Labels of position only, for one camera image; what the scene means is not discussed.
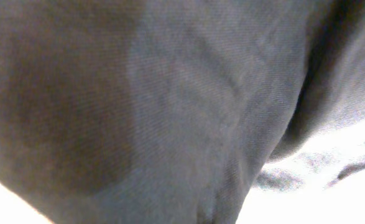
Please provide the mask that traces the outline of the grey shorts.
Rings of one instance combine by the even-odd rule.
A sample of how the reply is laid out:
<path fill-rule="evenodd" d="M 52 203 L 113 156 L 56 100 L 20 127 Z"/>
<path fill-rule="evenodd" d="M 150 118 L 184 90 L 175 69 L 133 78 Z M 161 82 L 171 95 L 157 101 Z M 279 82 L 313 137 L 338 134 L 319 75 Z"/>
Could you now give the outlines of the grey shorts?
<path fill-rule="evenodd" d="M 365 1 L 0 1 L 0 184 L 54 223 L 353 218 Z"/>

